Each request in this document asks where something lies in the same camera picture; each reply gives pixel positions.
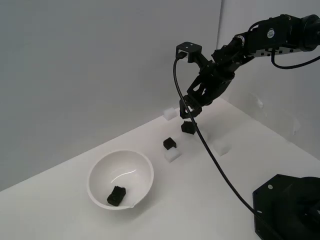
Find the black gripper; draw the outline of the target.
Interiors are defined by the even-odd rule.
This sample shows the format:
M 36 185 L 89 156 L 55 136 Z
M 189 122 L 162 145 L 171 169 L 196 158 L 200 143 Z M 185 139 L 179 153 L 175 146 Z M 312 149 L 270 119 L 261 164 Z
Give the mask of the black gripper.
M 189 112 L 193 118 L 197 117 L 202 112 L 202 107 L 210 105 L 225 92 L 234 77 L 234 72 L 226 71 L 208 61 L 188 88 L 187 95 L 179 100 L 180 117 L 189 119 Z

